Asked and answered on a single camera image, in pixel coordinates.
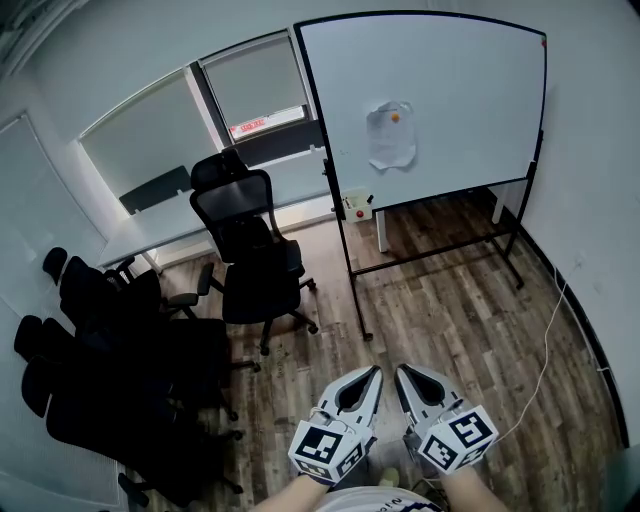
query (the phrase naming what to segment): paper note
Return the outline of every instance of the paper note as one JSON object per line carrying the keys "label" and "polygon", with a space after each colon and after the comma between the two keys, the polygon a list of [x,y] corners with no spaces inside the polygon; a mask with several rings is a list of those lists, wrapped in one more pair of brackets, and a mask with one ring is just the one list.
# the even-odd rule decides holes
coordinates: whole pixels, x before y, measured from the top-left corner
{"label": "paper note", "polygon": [[371,165],[381,170],[409,165],[416,156],[411,104],[389,101],[369,112],[367,135]]}

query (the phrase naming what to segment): electrical cable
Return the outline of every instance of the electrical cable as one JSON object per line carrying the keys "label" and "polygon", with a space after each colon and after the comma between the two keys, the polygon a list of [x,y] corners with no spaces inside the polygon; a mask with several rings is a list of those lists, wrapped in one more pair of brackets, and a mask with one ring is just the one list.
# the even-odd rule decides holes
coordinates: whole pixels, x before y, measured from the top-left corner
{"label": "electrical cable", "polygon": [[[558,303],[556,304],[556,307],[554,308],[553,313],[551,314],[551,320],[549,320],[549,324],[547,325],[547,330],[544,332],[544,365],[542,366],[542,371],[540,372],[540,376],[538,377],[538,382],[536,384],[536,389],[533,391],[533,395],[531,395],[531,398],[529,399],[527,404],[524,406],[524,409],[522,409],[522,414],[520,414],[520,418],[518,419],[516,424],[513,427],[511,427],[505,434],[500,436],[498,438],[498,440],[494,444],[498,444],[505,437],[507,437],[509,434],[511,434],[511,432],[513,432],[516,428],[518,428],[518,426],[520,426],[520,423],[522,423],[522,420],[524,419],[524,415],[527,413],[527,409],[529,409],[529,406],[533,403],[534,399],[536,398],[536,395],[538,394],[538,391],[540,391],[540,384],[542,383],[542,377],[544,377],[544,373],[547,370],[547,366],[549,365],[549,340],[547,339],[547,336],[549,335],[549,330],[551,329],[551,325],[553,324],[553,319],[556,317],[556,313],[558,312],[558,309],[560,309],[560,304],[562,304],[562,299],[564,298],[564,292],[567,289],[567,284],[569,282],[569,277],[571,277],[571,274],[573,274],[573,272],[579,266],[580,265],[576,265],[573,268],[573,270],[569,273],[567,278],[564,280],[564,286],[562,287],[562,290],[560,291],[560,298],[558,299]],[[553,280],[556,283],[556,287],[557,287],[558,286],[558,281],[556,279],[556,268],[555,267],[553,267]]]}

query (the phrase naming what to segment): baseboard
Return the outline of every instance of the baseboard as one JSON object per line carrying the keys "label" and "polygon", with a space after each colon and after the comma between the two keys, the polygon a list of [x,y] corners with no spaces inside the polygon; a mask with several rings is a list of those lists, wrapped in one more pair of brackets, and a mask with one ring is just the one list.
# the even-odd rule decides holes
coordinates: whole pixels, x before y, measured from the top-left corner
{"label": "baseboard", "polygon": [[[487,194],[487,198],[493,203],[496,202],[496,197],[488,190],[484,189],[483,192]],[[508,223],[513,224],[516,222],[514,215],[509,211],[508,208],[502,209],[502,215],[508,219]],[[553,277],[554,276],[554,266],[547,258],[547,255],[544,251],[538,246],[536,241],[532,238],[532,236],[528,233],[528,231],[521,225],[518,231],[518,234],[523,238],[525,242],[533,249],[533,252],[536,256],[542,261],[542,264],[547,269],[547,272]],[[557,280],[558,285],[562,288],[565,284],[565,280],[562,277],[560,271],[557,272]],[[600,340],[598,339],[598,335],[596,334],[587,314],[584,309],[580,305],[578,298],[571,287],[567,284],[567,287],[564,292],[564,296],[567,299],[567,302],[571,309],[573,310],[578,323],[580,324],[580,328],[585,335],[587,343],[591,347],[591,352],[593,353],[596,361],[598,362],[598,366],[600,368],[610,368],[609,361],[607,360],[607,356],[604,353],[602,345],[600,344]],[[613,402],[613,408],[616,414],[616,419],[618,421],[618,428],[620,429],[620,440],[625,448],[629,448],[629,431],[627,430],[627,422],[624,417],[624,410],[622,409],[622,402],[620,401],[620,395],[618,394],[618,388],[616,383],[611,375],[611,371],[603,371],[602,376],[607,384],[607,388],[609,389],[609,395],[611,396],[611,401]]]}

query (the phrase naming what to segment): white wall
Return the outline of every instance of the white wall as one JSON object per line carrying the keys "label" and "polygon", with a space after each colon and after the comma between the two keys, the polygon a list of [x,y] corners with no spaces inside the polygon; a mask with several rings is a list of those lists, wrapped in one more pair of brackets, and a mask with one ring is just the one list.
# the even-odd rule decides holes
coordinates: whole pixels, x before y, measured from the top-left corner
{"label": "white wall", "polygon": [[121,509],[116,463],[52,439],[22,400],[26,363],[13,350],[20,319],[54,317],[73,332],[57,287],[42,271],[46,254],[60,245],[95,262],[105,244],[24,117],[0,133],[0,241],[0,502],[10,506],[37,495],[32,506],[7,511],[33,510],[45,501],[41,509],[53,511],[70,510],[69,501],[87,512],[105,504]]}
{"label": "white wall", "polygon": [[0,125],[25,110],[65,186],[100,234],[108,239],[118,221],[126,217],[126,211],[84,149],[75,140],[65,142],[60,137],[29,68],[0,87]]}
{"label": "white wall", "polygon": [[636,444],[640,18],[626,0],[481,4],[483,15],[547,33],[545,139],[523,225],[565,276],[584,253],[569,284],[609,359]]}
{"label": "white wall", "polygon": [[33,57],[64,141],[185,64],[297,21],[349,11],[424,9],[424,0],[93,0]]}

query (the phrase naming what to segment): whiteboard frame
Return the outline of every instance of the whiteboard frame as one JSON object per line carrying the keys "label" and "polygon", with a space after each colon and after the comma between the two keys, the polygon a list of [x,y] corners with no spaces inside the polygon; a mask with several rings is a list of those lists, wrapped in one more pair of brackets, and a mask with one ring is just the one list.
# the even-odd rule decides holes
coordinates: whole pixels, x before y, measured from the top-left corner
{"label": "whiteboard frame", "polygon": [[[517,25],[515,23],[510,23],[508,21],[502,21],[502,20],[496,20],[493,18],[485,18],[482,16],[474,16],[471,14],[460,14],[460,13],[452,13],[452,12],[444,12],[444,11],[416,11],[416,10],[392,10],[392,11],[369,11],[369,12],[357,12],[357,13],[349,13],[349,14],[339,14],[339,15],[335,15],[335,16],[327,16],[324,18],[315,18],[312,20],[306,20],[306,21],[302,21],[299,23],[294,24],[293,29],[294,29],[294,33],[295,33],[295,37],[296,40],[298,42],[299,48],[300,48],[300,53],[302,56],[302,61],[304,64],[304,71],[307,74],[307,77],[309,79],[309,86],[311,89],[311,93],[313,96],[313,102],[315,104],[315,108],[316,108],[316,112],[318,114],[318,121],[320,122],[320,129],[322,131],[322,137],[324,139],[324,145],[327,151],[327,159],[329,160],[330,166],[333,168],[333,155],[331,152],[331,144],[329,142],[329,136],[328,136],[328,132],[327,132],[327,128],[326,128],[326,124],[324,121],[324,115],[322,112],[322,105],[320,102],[320,97],[318,95],[318,90],[316,88],[316,82],[315,82],[315,77],[313,75],[313,69],[311,67],[311,63],[309,62],[309,56],[307,54],[307,49],[305,46],[305,42],[304,42],[304,36],[302,35],[302,27],[308,26],[308,25],[316,25],[316,24],[320,24],[320,23],[326,23],[326,22],[331,22],[331,21],[337,21],[337,20],[344,20],[344,19],[351,19],[351,18],[364,18],[364,17],[374,17],[374,16],[395,16],[395,15],[418,15],[418,16],[442,16],[442,17],[451,17],[451,18],[464,18],[464,19],[470,19],[470,20],[476,20],[476,21],[481,21],[481,22],[487,22],[487,23],[494,23],[497,25],[503,25],[503,26],[508,26],[508,27],[512,27],[512,28],[517,28],[520,30],[524,30],[526,32],[531,32],[534,34],[538,34],[539,36],[543,37],[544,40],[546,41],[546,34],[540,30],[536,30],[530,27],[525,27],[523,25]],[[543,93],[542,93],[542,105],[541,105],[541,110],[540,110],[540,123],[539,123],[539,127],[538,127],[538,134],[540,134],[540,131],[542,130],[542,122],[543,122],[543,118],[544,118],[544,107],[545,107],[545,102],[546,102],[546,89],[547,89],[547,46],[546,43],[544,44],[544,84],[543,84]],[[539,146],[540,143],[538,141],[538,144],[536,145],[536,152],[534,155],[532,155],[532,161],[537,161],[538,159],[538,153],[539,153]],[[418,201],[423,201],[425,199],[432,199],[432,198],[436,198],[436,197],[442,197],[442,196],[447,196],[450,194],[455,194],[455,193],[459,193],[459,192],[464,192],[467,190],[474,190],[474,189],[478,189],[478,188],[482,188],[482,187],[491,187],[491,186],[497,186],[497,185],[504,185],[507,183],[514,183],[517,181],[525,181],[529,178],[529,174],[527,173],[526,176],[522,177],[522,178],[514,178],[511,180],[505,180],[505,181],[498,181],[498,182],[490,182],[490,183],[485,183],[482,185],[477,185],[474,187],[470,187],[470,188],[465,188],[465,189],[459,189],[459,190],[451,190],[448,192],[444,192],[441,194],[437,194],[437,195],[427,195],[427,196],[423,196],[423,197],[419,197],[416,199],[412,199],[409,201],[404,201],[404,202],[400,202],[400,203],[396,203],[396,204],[392,204],[392,205],[388,205],[388,206],[384,206],[381,208],[374,208],[373,212],[378,212],[378,211],[384,211],[384,210],[388,210],[391,208],[395,208],[397,206],[403,206],[403,205],[407,205],[407,204],[411,204],[414,202],[418,202]],[[335,210],[336,210],[336,214],[338,214],[339,218],[344,220],[344,211],[342,208],[342,194],[340,191],[340,186],[338,183],[338,179],[337,179],[337,175],[335,174],[335,171],[333,173],[331,173],[330,170],[327,170],[327,179],[329,180],[329,189],[331,191],[331,195],[333,198],[333,202],[334,202],[334,206],[335,206]]]}
{"label": "whiteboard frame", "polygon": [[[526,176],[522,177],[522,178],[515,178],[512,180],[507,180],[507,181],[499,181],[499,182],[493,182],[493,183],[485,183],[483,185],[476,185],[474,187],[471,188],[465,188],[465,189],[460,189],[460,190],[452,190],[450,192],[444,192],[441,194],[437,194],[437,195],[430,195],[430,196],[424,196],[421,198],[417,198],[417,199],[412,199],[410,201],[406,201],[406,202],[401,202],[401,203],[397,203],[397,204],[393,204],[393,205],[388,205],[382,208],[376,208],[373,211],[374,212],[381,212],[384,210],[388,210],[388,209],[392,209],[392,208],[396,208],[398,206],[403,206],[403,205],[407,205],[407,204],[411,204],[417,201],[424,201],[424,200],[428,200],[428,199],[434,199],[436,197],[443,197],[443,196],[450,196],[450,195],[456,195],[456,194],[460,194],[460,193],[465,193],[467,191],[471,191],[471,190],[477,190],[480,188],[485,188],[485,187],[491,187],[491,186],[495,186],[495,185],[503,185],[506,183],[513,183],[513,182],[518,182],[518,181],[526,181],[526,187],[525,187],[525,191],[524,191],[524,195],[522,198],[522,202],[520,203],[520,209],[515,217],[515,222],[513,223],[513,226],[510,229],[503,229],[503,230],[498,230],[498,231],[494,231],[492,233],[488,233],[485,235],[480,235],[480,236],[475,236],[469,240],[463,241],[463,242],[458,242],[455,244],[451,244],[445,247],[441,247],[438,249],[434,249],[434,250],[430,250],[430,251],[426,251],[426,252],[422,252],[420,254],[416,254],[413,256],[409,256],[407,258],[402,258],[400,260],[395,260],[395,261],[388,261],[386,263],[382,263],[380,265],[374,265],[371,267],[366,267],[366,268],[360,268],[357,270],[353,270],[351,267],[351,258],[349,256],[349,249],[347,247],[347,241],[344,235],[344,228],[342,226],[342,221],[345,219],[345,214],[344,214],[344,209],[342,207],[342,194],[340,191],[340,185],[338,182],[338,177],[336,175],[336,171],[335,171],[335,167],[334,167],[334,160],[333,160],[333,155],[331,152],[331,144],[329,142],[329,137],[328,137],[328,133],[327,133],[327,127],[325,124],[325,120],[324,120],[324,115],[322,112],[322,105],[320,103],[320,98],[318,95],[318,90],[316,88],[316,82],[315,82],[315,78],[313,76],[313,70],[311,68],[311,63],[309,62],[309,56],[307,53],[307,49],[306,49],[306,45],[304,42],[304,37],[302,35],[302,31],[301,28],[307,25],[315,25],[318,23],[326,23],[329,21],[336,21],[336,20],[344,20],[344,19],[350,19],[350,18],[361,18],[361,17],[369,17],[369,16],[394,16],[394,15],[419,15],[419,16],[445,16],[445,17],[454,17],[454,18],[465,18],[465,19],[471,19],[471,20],[476,20],[476,21],[481,21],[481,22],[487,22],[487,23],[495,23],[498,25],[504,25],[504,26],[508,26],[508,27],[512,27],[512,28],[517,28],[517,29],[521,29],[527,32],[532,32],[534,34],[538,34],[543,38],[543,43],[542,46],[544,48],[544,80],[543,80],[543,91],[542,91],[542,105],[541,105],[541,109],[540,109],[540,124],[538,126],[538,135],[537,135],[537,140],[536,140],[536,145],[535,145],[535,150],[534,150],[534,154],[532,155],[532,159],[529,163],[529,169],[527,170],[527,174]],[[312,20],[307,20],[307,21],[303,21],[300,23],[296,23],[293,26],[294,29],[294,33],[296,36],[296,40],[298,43],[298,46],[300,48],[300,54],[302,56],[302,61],[304,64],[304,71],[307,74],[307,77],[309,79],[309,86],[313,95],[313,101],[315,103],[315,108],[316,111],[318,113],[318,120],[320,122],[320,128],[322,130],[322,137],[324,139],[324,143],[325,143],[325,149],[327,152],[327,159],[324,161],[325,163],[325,175],[327,176],[327,180],[329,181],[329,189],[331,190],[331,197],[333,200],[333,204],[334,204],[334,211],[336,214],[336,220],[338,221],[338,229],[340,231],[340,238],[342,240],[342,248],[344,251],[344,256],[345,256],[345,260],[346,260],[346,265],[347,265],[347,272],[349,275],[349,284],[351,285],[351,293],[353,295],[353,300],[355,303],[355,307],[356,307],[356,312],[358,314],[358,320],[359,320],[359,324],[360,324],[360,332],[362,333],[362,337],[364,339],[364,341],[371,341],[373,339],[373,334],[370,332],[367,332],[365,323],[364,323],[364,317],[362,315],[362,311],[360,308],[360,301],[358,300],[358,294],[356,292],[356,288],[355,288],[355,280],[356,277],[362,274],[366,274],[369,272],[375,272],[378,270],[383,270],[385,268],[389,268],[389,267],[393,267],[393,266],[397,266],[397,265],[402,265],[404,263],[409,263],[411,261],[416,261],[419,259],[423,259],[423,258],[427,258],[429,256],[434,256],[436,254],[442,254],[444,252],[448,252],[448,251],[452,251],[452,250],[456,250],[456,249],[460,249],[462,247],[466,247],[469,245],[473,245],[473,244],[477,244],[480,242],[491,242],[494,246],[494,248],[496,249],[496,251],[498,252],[498,254],[502,257],[502,259],[504,260],[505,264],[507,265],[507,268],[511,271],[512,275],[514,276],[514,278],[516,279],[517,285],[516,288],[520,289],[524,286],[524,281],[522,280],[522,277],[520,276],[520,274],[518,273],[517,269],[513,266],[513,263],[511,263],[511,261],[509,260],[509,254],[511,253],[511,249],[513,248],[513,244],[515,242],[515,239],[518,235],[518,232],[520,231],[521,228],[521,222],[522,222],[522,217],[524,215],[524,211],[525,208],[527,206],[527,201],[529,199],[529,194],[531,193],[531,187],[533,185],[533,179],[535,177],[535,173],[536,173],[536,169],[538,166],[538,159],[540,157],[540,150],[542,147],[542,139],[543,139],[543,131],[542,131],[542,123],[544,120],[544,107],[545,107],[545,102],[546,102],[546,90],[547,90],[547,36],[544,32],[541,32],[539,30],[533,29],[533,28],[529,28],[529,27],[524,27],[522,25],[516,25],[515,23],[509,23],[507,21],[501,21],[501,20],[495,20],[492,18],[485,18],[482,16],[473,16],[473,15],[469,15],[469,14],[458,14],[458,13],[451,13],[451,12],[441,12],[441,11],[415,11],[415,10],[395,10],[395,11],[371,11],[371,12],[359,12],[359,13],[351,13],[351,14],[344,14],[344,15],[337,15],[337,16],[329,16],[329,17],[325,17],[325,18],[317,18],[317,19],[312,19]],[[500,247],[500,245],[498,244],[498,242],[496,241],[496,238],[499,236],[503,236],[503,235],[509,235],[509,240],[507,242],[506,247],[503,249],[502,247]]]}

